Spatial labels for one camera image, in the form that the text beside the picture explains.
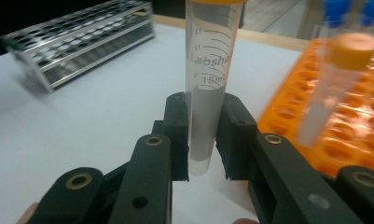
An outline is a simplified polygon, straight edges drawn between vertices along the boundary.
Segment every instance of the screw hole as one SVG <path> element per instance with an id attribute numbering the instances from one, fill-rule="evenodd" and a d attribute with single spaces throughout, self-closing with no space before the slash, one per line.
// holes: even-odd
<path id="1" fill-rule="evenodd" d="M 279 145 L 283 142 L 283 139 L 274 134 L 265 135 L 265 140 L 271 144 Z"/>
<path id="2" fill-rule="evenodd" d="M 146 197 L 137 197 L 133 200 L 133 207 L 137 209 L 141 209 L 146 207 L 148 204 L 148 199 Z"/>
<path id="3" fill-rule="evenodd" d="M 89 173 L 75 174 L 67 180 L 65 186 L 68 189 L 83 189 L 91 182 L 92 179 L 93 177 Z"/>
<path id="4" fill-rule="evenodd" d="M 145 143 L 151 147 L 158 146 L 162 143 L 162 139 L 158 137 L 150 137 L 146 139 Z"/>
<path id="5" fill-rule="evenodd" d="M 356 171 L 353 173 L 353 178 L 355 181 L 366 187 L 374 188 L 374 175 L 362 171 Z"/>
<path id="6" fill-rule="evenodd" d="M 85 176 L 78 176 L 77 178 L 73 179 L 73 181 L 71 181 L 71 183 L 73 185 L 80 185 L 80 184 L 84 183 L 85 181 L 87 181 L 87 178 Z"/>

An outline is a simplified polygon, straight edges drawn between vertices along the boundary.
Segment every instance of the lab bench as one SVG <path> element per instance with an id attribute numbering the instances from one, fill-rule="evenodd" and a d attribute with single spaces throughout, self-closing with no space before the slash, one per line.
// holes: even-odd
<path id="1" fill-rule="evenodd" d="M 163 118 L 166 98 L 185 90 L 184 22 L 154 22 L 155 38 L 52 94 L 10 54 L 0 56 L 0 223 L 15 223 L 67 171 L 106 174 L 128 161 L 137 139 Z M 227 92 L 259 119 L 309 42 L 243 30 L 238 37 Z M 173 183 L 173 223 L 241 217 L 256 220 L 247 184 L 225 179 L 216 150 L 207 174 Z"/>

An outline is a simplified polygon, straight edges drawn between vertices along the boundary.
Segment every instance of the blue cap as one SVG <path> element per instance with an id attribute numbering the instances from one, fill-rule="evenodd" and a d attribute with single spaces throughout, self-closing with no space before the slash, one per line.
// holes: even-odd
<path id="1" fill-rule="evenodd" d="M 349 11 L 351 0 L 325 0 L 326 21 L 330 28 L 343 24 L 344 14 Z"/>
<path id="2" fill-rule="evenodd" d="M 374 0 L 367 1 L 362 9 L 361 23 L 364 26 L 374 25 Z"/>

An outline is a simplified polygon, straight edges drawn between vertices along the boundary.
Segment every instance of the metal test tube rack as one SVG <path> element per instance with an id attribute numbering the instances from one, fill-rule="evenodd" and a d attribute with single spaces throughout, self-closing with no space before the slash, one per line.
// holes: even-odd
<path id="1" fill-rule="evenodd" d="M 149 2 L 114 0 L 0 36 L 48 92 L 154 36 Z"/>

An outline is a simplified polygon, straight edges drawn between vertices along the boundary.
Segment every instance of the orange rack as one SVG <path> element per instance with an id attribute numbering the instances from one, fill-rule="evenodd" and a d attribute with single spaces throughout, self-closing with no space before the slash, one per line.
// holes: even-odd
<path id="1" fill-rule="evenodd" d="M 374 170 L 374 57 L 370 67 L 332 114 L 315 147 L 296 141 L 317 78 L 320 39 L 311 42 L 258 122 L 263 133 L 288 138 L 318 171 L 336 176 L 339 168 L 362 165 Z"/>

